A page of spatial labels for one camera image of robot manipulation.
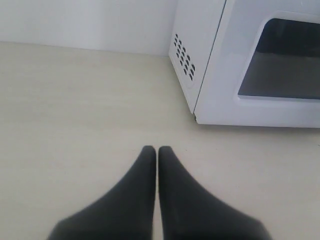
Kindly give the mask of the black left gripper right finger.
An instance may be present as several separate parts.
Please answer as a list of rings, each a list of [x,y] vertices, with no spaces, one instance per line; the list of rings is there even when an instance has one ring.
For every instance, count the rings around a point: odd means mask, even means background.
[[[165,240],[270,240],[257,219],[201,186],[170,146],[158,150],[158,193]]]

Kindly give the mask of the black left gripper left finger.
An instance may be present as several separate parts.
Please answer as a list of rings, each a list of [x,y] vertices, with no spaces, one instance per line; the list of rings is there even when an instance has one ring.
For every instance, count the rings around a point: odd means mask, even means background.
[[[112,189],[91,205],[59,221],[48,239],[151,240],[156,173],[156,150],[146,145]]]

